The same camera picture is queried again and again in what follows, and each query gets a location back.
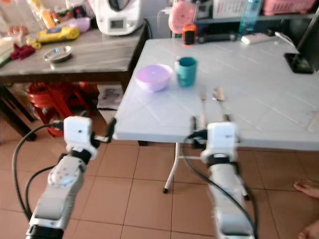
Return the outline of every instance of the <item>stainless steel bowl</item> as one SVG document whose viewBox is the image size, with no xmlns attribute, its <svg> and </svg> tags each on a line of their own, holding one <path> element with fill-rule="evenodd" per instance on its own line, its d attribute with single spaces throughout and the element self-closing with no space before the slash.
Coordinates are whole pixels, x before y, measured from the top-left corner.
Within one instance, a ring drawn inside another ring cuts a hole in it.
<svg viewBox="0 0 319 239">
<path fill-rule="evenodd" d="M 50 63 L 63 62 L 72 56 L 72 48 L 70 46 L 62 46 L 54 48 L 44 54 L 43 59 Z"/>
</svg>

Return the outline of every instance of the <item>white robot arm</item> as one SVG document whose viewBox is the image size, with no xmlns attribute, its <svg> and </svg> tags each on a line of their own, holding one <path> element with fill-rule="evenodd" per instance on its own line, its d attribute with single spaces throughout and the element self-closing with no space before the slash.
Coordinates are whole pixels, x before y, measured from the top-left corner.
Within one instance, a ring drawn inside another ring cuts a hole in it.
<svg viewBox="0 0 319 239">
<path fill-rule="evenodd" d="M 111 123 L 112 132 L 107 135 L 113 134 L 115 122 Z M 98 142 L 109 142 L 112 137 L 94 137 L 92 121 L 86 117 L 68 117 L 63 128 L 67 154 L 48 175 L 47 187 L 32 214 L 26 239 L 63 237 L 83 184 L 86 165 L 96 157 Z"/>
<path fill-rule="evenodd" d="M 232 122 L 210 123 L 207 131 L 206 149 L 200 158 L 210 172 L 209 180 L 217 184 L 245 210 L 244 198 L 248 197 L 236 167 L 237 130 Z M 257 239 L 256 227 L 247 215 L 211 182 L 209 191 L 214 198 L 214 224 L 218 239 Z"/>
</svg>

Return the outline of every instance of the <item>table top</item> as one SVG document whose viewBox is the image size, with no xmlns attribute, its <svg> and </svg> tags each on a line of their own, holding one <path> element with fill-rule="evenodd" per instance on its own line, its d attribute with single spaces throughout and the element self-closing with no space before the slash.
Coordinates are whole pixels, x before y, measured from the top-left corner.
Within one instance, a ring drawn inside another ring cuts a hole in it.
<svg viewBox="0 0 319 239">
<path fill-rule="evenodd" d="M 180 39 L 148 40 L 117 111 L 114 138 L 182 142 L 190 133 L 191 116 L 201 115 L 202 89 L 208 121 L 221 120 L 211 95 L 222 87 L 224 106 L 239 128 L 240 146 L 319 150 L 319 77 L 293 73 L 285 52 L 297 50 L 277 38 L 248 46 L 236 41 L 192 47 L 184 47 Z M 179 87 L 176 75 L 160 92 L 148 93 L 137 85 L 140 68 L 174 68 L 180 56 L 198 60 L 194 86 Z"/>
<path fill-rule="evenodd" d="M 128 71 L 144 27 L 127 36 L 108 36 L 92 29 L 73 41 L 45 44 L 28 58 L 4 65 L 0 76 Z M 56 64 L 43 60 L 46 52 L 66 45 L 72 47 L 71 59 Z"/>
</svg>

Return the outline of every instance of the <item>lavender plastic bowl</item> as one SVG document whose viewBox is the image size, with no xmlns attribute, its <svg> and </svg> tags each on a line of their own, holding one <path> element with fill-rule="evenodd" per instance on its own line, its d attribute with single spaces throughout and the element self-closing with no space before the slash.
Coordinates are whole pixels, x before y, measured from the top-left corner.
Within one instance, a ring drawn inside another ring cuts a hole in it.
<svg viewBox="0 0 319 239">
<path fill-rule="evenodd" d="M 136 82 L 148 92 L 160 91 L 169 85 L 172 74 L 172 68 L 167 65 L 149 65 L 138 70 Z"/>
<path fill-rule="evenodd" d="M 91 20 L 89 17 L 72 18 L 66 22 L 59 24 L 57 27 L 76 26 L 80 32 L 86 32 L 90 28 Z"/>
</svg>

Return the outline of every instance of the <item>pink basket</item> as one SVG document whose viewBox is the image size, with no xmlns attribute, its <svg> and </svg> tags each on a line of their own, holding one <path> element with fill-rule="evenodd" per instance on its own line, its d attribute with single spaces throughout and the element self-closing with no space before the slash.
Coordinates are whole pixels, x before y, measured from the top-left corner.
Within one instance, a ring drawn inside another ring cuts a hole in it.
<svg viewBox="0 0 319 239">
<path fill-rule="evenodd" d="M 314 6 L 316 0 L 265 0 L 264 15 L 299 12 L 307 13 Z"/>
</svg>

